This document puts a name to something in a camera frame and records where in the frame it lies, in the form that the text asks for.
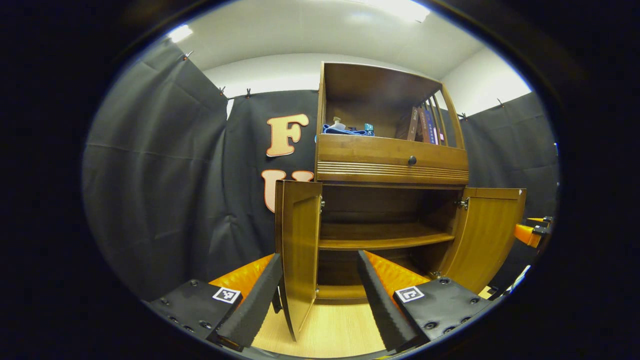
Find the cabinet hinge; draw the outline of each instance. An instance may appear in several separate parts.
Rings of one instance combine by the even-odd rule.
[[[457,205],[457,207],[462,208],[464,207],[465,210],[469,210],[469,198],[465,198],[464,200],[460,199],[460,200],[456,200],[453,202],[454,205]]]

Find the open cabinet door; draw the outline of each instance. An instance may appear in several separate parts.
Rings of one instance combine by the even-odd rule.
[[[280,300],[294,341],[316,300],[321,194],[321,183],[276,181],[276,252],[284,279]]]
[[[465,188],[456,237],[440,267],[443,276],[480,293],[500,270],[522,219],[526,189]]]

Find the ceiling light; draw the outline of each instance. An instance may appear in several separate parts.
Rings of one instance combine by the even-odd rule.
[[[178,41],[188,37],[191,34],[193,34],[193,31],[191,29],[189,29],[189,26],[188,25],[182,25],[182,26],[179,26],[178,28],[175,28],[174,30],[172,30],[168,35],[171,38],[171,40],[173,40],[173,42],[178,42]]]
[[[348,0],[382,9],[407,20],[423,22],[429,10],[412,0]]]

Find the black curtain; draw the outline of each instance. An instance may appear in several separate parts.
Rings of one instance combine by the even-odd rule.
[[[211,241],[230,239],[221,172],[227,99],[183,56],[165,41],[134,61],[98,110],[83,155],[93,235],[145,300],[210,279],[220,260]]]
[[[552,216],[560,173],[556,142],[535,93],[461,120],[469,186],[526,188],[524,217]]]
[[[239,96],[227,121],[223,162],[224,193],[228,199],[230,233],[234,241],[213,238],[211,247],[220,261],[218,273],[275,251],[275,216],[265,203],[262,172],[281,170],[293,180],[295,171],[314,171],[318,92],[297,90]],[[300,127],[300,140],[287,143],[294,147],[283,156],[267,156],[272,131],[269,119],[306,115],[308,124]]]

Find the wooden floor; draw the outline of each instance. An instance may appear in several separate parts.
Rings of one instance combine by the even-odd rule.
[[[313,305],[301,338],[294,342],[284,312],[273,306],[252,347],[301,357],[344,357],[384,350],[369,304]]]

